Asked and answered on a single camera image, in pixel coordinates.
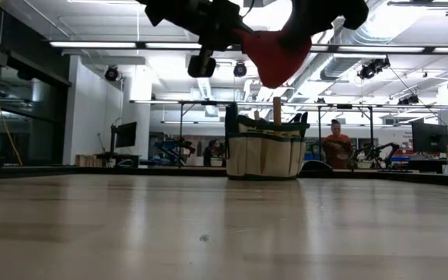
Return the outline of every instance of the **ceiling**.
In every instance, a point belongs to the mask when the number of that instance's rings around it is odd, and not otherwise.
[[[107,5],[104,2],[115,0],[3,0],[3,8],[50,40],[143,40],[143,41],[183,41],[195,42],[198,38],[168,22],[151,26],[144,13],[144,7],[137,3]],[[255,30],[277,30],[288,19],[291,9],[289,0],[277,0],[265,8],[252,9],[245,22]],[[389,44],[448,44],[448,17],[446,9],[426,10],[416,16],[412,24],[406,26]],[[401,18],[414,14],[403,12],[394,17],[384,18],[388,26],[398,25]],[[340,21],[334,23],[335,29]],[[154,93],[188,93],[190,88],[198,87],[196,79],[187,75],[187,56],[191,51],[89,51],[83,60],[105,57],[144,57],[155,74]],[[257,77],[257,69],[246,55],[237,52],[218,53],[220,66],[210,79],[212,88],[243,89],[247,79]],[[448,73],[448,56],[436,55],[391,55],[392,68],[404,80],[406,86],[420,85],[419,94],[433,97],[436,86],[445,79],[433,78]],[[247,77],[233,77],[236,61],[246,61]],[[98,72],[106,65],[95,64]],[[340,81],[329,83],[329,98],[340,100],[370,100],[388,97],[406,89],[393,72],[385,70],[382,75],[364,83],[357,81],[355,70],[347,71]],[[296,96],[309,95],[310,98],[326,96],[324,90],[318,93],[305,93],[296,88]]]

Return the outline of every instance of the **desk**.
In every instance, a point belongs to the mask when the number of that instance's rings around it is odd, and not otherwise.
[[[408,169],[419,170],[420,172],[436,172],[443,174],[443,166],[448,165],[448,161],[444,159],[423,159],[409,160]]]
[[[104,154],[99,154],[99,155],[95,155],[97,159],[101,159],[106,161],[107,163],[110,161],[110,159],[115,160],[115,166],[117,166],[117,164],[123,160],[126,159],[130,159],[132,160],[132,166],[129,167],[134,167],[134,168],[138,168],[139,165],[139,156],[136,155],[122,155],[122,154],[111,154],[111,153],[104,153]]]

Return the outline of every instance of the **camera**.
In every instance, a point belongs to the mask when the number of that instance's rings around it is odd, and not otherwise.
[[[118,71],[118,66],[108,66],[108,70],[105,72],[105,79],[110,82],[117,82],[122,79],[122,74]]]
[[[234,67],[234,76],[237,78],[243,78],[247,75],[247,67],[242,61],[238,61]]]

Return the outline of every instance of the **black pole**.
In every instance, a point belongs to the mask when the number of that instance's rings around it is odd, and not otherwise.
[[[373,108],[369,107],[369,126],[371,130],[371,146],[374,147]]]
[[[110,156],[115,153],[115,136],[117,136],[117,128],[112,124],[110,127]]]
[[[180,124],[179,124],[179,140],[183,137],[183,112],[184,104],[182,103],[180,105]],[[179,147],[179,162],[177,163],[179,165],[179,168],[183,165],[181,160],[183,159],[183,148]]]
[[[319,123],[319,160],[322,160],[322,153],[321,153],[321,149],[322,149],[322,143],[321,143],[321,137],[320,137],[320,107],[317,108],[317,122]]]

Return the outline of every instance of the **white column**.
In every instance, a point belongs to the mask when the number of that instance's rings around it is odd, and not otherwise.
[[[151,80],[142,81],[140,77],[137,77],[136,80],[136,75],[133,78],[124,79],[124,104],[122,106],[122,124],[136,121],[138,123],[138,128],[136,131],[136,146],[130,147],[128,149],[123,148],[120,150],[120,152],[139,155],[141,159],[148,159],[150,104],[130,103],[130,100],[133,96],[133,93],[136,93],[137,90],[139,90],[140,88],[146,89],[148,87],[150,88],[149,99],[151,99]]]

